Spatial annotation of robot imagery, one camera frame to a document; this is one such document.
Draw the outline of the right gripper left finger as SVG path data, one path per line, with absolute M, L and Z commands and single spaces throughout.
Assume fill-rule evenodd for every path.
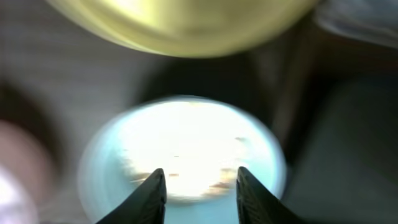
M 163 224 L 166 203 L 164 170 L 158 168 L 123 203 L 96 224 Z

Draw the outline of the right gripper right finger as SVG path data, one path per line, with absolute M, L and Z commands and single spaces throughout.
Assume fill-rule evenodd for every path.
M 305 224 L 245 167 L 239 167 L 236 201 L 240 224 Z

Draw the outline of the blue bowl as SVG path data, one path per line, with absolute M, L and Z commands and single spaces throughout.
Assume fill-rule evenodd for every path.
M 220 101 L 175 96 L 135 106 L 106 123 L 81 158 L 78 192 L 89 220 L 97 222 L 161 168 L 166 223 L 237 223 L 241 166 L 283 196 L 285 157 L 259 119 Z

